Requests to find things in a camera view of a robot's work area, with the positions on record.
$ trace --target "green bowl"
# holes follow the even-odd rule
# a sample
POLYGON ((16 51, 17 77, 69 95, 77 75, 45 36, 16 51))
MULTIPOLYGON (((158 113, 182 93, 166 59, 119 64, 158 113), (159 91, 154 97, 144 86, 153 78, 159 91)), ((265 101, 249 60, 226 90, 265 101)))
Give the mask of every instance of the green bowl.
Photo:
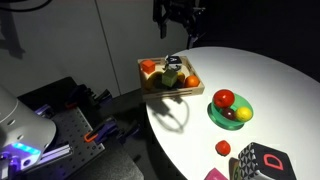
MULTIPOLYGON (((251 110, 253 115, 253 109, 250 103, 238 94, 234 93, 234 96, 235 100, 230 108, 236 111, 239 107, 245 106, 251 110)), ((221 111, 222 109, 215 106, 213 102, 211 102, 208 106, 208 115, 210 119, 220 127, 228 130, 237 130, 244 126, 245 122, 229 120, 221 114, 221 111)))

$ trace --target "orange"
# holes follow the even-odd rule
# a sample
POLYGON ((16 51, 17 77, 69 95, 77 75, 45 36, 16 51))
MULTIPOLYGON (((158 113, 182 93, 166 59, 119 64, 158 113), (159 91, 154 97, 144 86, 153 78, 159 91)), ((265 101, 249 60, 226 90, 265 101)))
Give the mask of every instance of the orange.
POLYGON ((184 82, 184 87, 189 88, 189 87, 198 87, 200 84, 200 80, 197 76, 195 75, 190 75, 186 78, 184 82))

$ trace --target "pink object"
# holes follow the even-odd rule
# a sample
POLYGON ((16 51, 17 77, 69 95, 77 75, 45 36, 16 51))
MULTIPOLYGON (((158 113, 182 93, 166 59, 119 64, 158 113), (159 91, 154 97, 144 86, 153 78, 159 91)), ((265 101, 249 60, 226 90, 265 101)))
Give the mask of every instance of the pink object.
POLYGON ((213 168, 205 178, 205 180, 228 180, 218 169, 213 168))

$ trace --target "red cube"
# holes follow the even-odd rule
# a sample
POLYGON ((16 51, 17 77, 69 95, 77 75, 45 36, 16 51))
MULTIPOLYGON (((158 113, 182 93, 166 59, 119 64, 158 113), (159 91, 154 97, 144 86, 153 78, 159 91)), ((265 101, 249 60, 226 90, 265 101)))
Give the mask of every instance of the red cube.
POLYGON ((141 68, 142 71, 146 72, 147 74, 150 74, 156 70, 156 63, 152 60, 144 60, 141 62, 141 68))

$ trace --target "cable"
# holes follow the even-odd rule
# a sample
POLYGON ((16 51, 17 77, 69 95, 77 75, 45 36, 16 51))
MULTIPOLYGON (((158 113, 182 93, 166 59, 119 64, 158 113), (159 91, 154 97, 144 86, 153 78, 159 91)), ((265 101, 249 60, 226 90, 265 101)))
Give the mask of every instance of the cable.
POLYGON ((10 8, 0 7, 0 10, 10 11, 10 12, 31 12, 31 11, 35 11, 35 10, 41 9, 41 8, 47 6, 48 4, 50 4, 51 2, 52 2, 52 0, 47 0, 45 3, 43 3, 43 4, 39 5, 39 6, 36 6, 36 7, 33 7, 33 8, 29 8, 29 9, 10 9, 10 8))

